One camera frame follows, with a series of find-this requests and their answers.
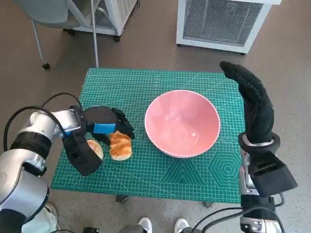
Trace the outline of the black left hand blue tape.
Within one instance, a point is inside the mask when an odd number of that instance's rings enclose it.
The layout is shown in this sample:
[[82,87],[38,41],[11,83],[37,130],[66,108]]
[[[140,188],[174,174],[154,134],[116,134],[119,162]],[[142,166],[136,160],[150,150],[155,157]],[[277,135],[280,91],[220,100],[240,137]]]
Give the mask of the black left hand blue tape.
[[83,111],[83,117],[87,132],[106,145],[110,145],[109,135],[116,131],[135,139],[134,128],[122,110],[107,106],[93,106]]

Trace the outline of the black gloved right hand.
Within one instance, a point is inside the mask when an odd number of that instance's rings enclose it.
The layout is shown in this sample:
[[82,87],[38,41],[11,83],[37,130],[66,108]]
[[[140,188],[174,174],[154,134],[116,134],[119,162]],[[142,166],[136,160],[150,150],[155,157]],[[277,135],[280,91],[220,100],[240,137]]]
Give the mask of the black gloved right hand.
[[248,141],[252,144],[271,142],[274,108],[262,81],[241,65],[221,61],[220,68],[227,78],[238,83]]

